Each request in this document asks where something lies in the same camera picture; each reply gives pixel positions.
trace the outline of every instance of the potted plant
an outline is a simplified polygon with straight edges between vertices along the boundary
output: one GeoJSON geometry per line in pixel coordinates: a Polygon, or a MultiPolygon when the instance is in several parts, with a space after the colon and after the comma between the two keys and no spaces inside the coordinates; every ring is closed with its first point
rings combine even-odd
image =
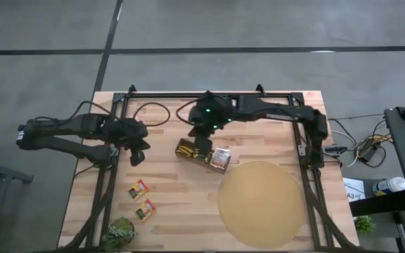
{"type": "Polygon", "coordinates": [[[371,217],[369,216],[359,216],[354,221],[356,230],[363,235],[368,235],[374,231],[375,224],[371,217]]]}
{"type": "Polygon", "coordinates": [[[134,225],[128,218],[121,217],[114,221],[103,236],[103,249],[106,252],[119,252],[135,236],[134,225]]]}

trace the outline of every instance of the wooden table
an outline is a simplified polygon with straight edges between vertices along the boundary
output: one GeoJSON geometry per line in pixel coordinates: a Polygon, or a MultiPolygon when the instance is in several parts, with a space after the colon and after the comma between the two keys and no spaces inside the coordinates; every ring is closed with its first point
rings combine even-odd
{"type": "MultiPolygon", "coordinates": [[[[306,105],[320,110],[323,114],[326,113],[320,91],[302,92],[306,105]]],[[[112,96],[113,92],[97,92],[94,102],[110,110],[112,96]]],[[[128,117],[134,114],[137,107],[151,101],[167,106],[172,116],[168,123],[148,128],[149,136],[146,141],[151,145],[151,149],[145,151],[146,160],[139,166],[132,167],[129,163],[130,152],[122,151],[111,220],[124,216],[131,219],[135,225],[138,234],[126,250],[257,250],[237,241],[227,231],[221,220],[217,206],[217,193],[223,175],[179,159],[174,154],[174,148],[179,139],[187,137],[187,133],[191,130],[191,126],[180,122],[174,112],[190,100],[192,99],[131,98],[129,100],[128,117]],[[134,202],[127,191],[139,179],[143,179],[150,190],[138,202],[134,202]],[[141,223],[134,210],[147,198],[157,207],[157,213],[145,223],[141,223]]],[[[265,98],[265,100],[287,103],[280,98],[265,98]]],[[[181,111],[182,117],[186,118],[190,108],[191,106],[188,106],[181,111]]],[[[95,107],[92,107],[91,112],[103,113],[95,107]]],[[[143,108],[137,119],[148,124],[161,122],[165,117],[163,108],[152,105],[143,108]]],[[[267,161],[286,169],[300,182],[302,189],[291,123],[269,119],[247,123],[232,122],[224,130],[217,131],[212,136],[212,140],[214,147],[228,147],[232,150],[228,172],[245,162],[267,161]]],[[[84,141],[84,143],[101,144],[99,141],[84,141]]],[[[332,143],[332,137],[329,136],[323,144],[332,143]]],[[[77,171],[89,165],[87,160],[81,160],[77,165],[77,171]]],[[[326,163],[321,171],[328,213],[347,238],[359,245],[338,164],[326,163]]],[[[71,241],[90,215],[97,175],[97,169],[91,169],[80,174],[72,184],[59,246],[71,241]]],[[[320,218],[317,219],[317,224],[323,242],[323,226],[320,218]]],[[[101,222],[96,225],[95,244],[99,238],[100,227],[101,222]]],[[[308,218],[297,236],[279,248],[279,250],[311,249],[313,245],[308,218]]]]}

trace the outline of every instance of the white paper sign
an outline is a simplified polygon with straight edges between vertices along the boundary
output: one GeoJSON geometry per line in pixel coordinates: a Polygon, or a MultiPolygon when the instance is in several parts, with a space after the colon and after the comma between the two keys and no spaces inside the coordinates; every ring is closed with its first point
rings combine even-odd
{"type": "Polygon", "coordinates": [[[349,202],[365,199],[364,194],[365,190],[363,181],[343,178],[343,183],[345,184],[345,190],[349,202]]]}

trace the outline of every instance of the round tan mat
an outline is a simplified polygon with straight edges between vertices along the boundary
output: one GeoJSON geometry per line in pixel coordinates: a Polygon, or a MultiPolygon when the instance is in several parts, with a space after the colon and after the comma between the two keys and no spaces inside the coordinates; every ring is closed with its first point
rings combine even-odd
{"type": "Polygon", "coordinates": [[[227,174],[219,189],[218,208],[233,236],[261,249],[290,242],[306,220],[296,180],[268,162],[248,162],[227,174]]]}

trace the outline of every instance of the gray concrete floor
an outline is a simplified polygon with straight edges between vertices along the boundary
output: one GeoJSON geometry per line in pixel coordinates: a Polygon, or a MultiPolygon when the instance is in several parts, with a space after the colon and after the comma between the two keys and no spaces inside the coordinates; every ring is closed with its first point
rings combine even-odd
{"type": "MultiPolygon", "coordinates": [[[[0,0],[0,50],[103,48],[114,7],[115,0],[0,0]]],[[[124,1],[113,48],[203,46],[405,46],[405,0],[124,1]]],[[[32,185],[11,189],[0,252],[55,248],[76,159],[21,151],[16,129],[40,115],[67,117],[91,99],[100,61],[0,56],[0,164],[35,175],[32,185]]],[[[258,83],[268,90],[322,90],[329,117],[380,113],[405,105],[405,52],[111,56],[102,90],[130,84],[142,91],[250,90],[258,83]]],[[[379,121],[342,122],[362,138],[379,121]]],[[[335,141],[350,145],[341,136],[335,141]]],[[[343,175],[401,176],[392,147],[387,151],[381,167],[357,163],[343,175]]],[[[392,239],[361,243],[396,250],[392,239]]]]}

